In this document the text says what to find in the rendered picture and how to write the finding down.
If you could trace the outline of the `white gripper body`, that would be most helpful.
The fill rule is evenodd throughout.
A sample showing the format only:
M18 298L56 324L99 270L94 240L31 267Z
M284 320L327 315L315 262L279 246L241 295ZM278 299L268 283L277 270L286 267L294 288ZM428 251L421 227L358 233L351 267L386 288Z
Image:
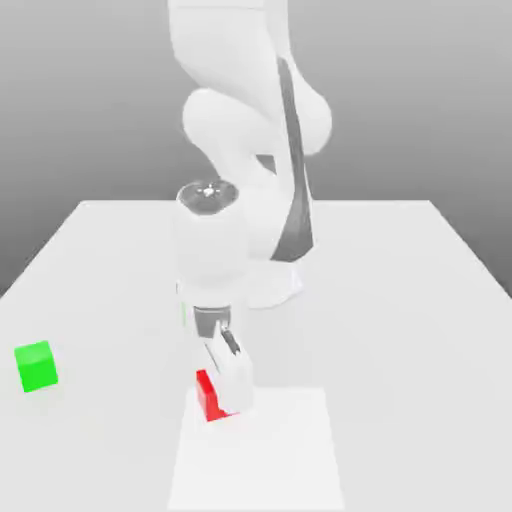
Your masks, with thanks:
M253 365L243 344L224 337L202 340L203 368L227 414L242 413L253 404Z

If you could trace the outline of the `small red cube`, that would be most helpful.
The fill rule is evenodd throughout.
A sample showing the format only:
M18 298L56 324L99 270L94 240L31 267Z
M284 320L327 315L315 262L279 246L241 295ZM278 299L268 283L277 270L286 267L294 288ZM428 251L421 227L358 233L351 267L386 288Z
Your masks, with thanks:
M224 379L222 377L212 377L206 369L200 369L196 371L195 385L197 400L207 422L221 420L241 413L240 409L228 411L221 406L221 395L224 391Z

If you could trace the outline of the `small green cube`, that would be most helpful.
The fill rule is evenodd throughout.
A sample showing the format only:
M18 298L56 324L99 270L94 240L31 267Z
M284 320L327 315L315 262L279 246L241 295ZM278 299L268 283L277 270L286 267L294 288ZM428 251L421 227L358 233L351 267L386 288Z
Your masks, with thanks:
M47 340L18 346L14 356L23 391L28 393L58 383L58 373Z

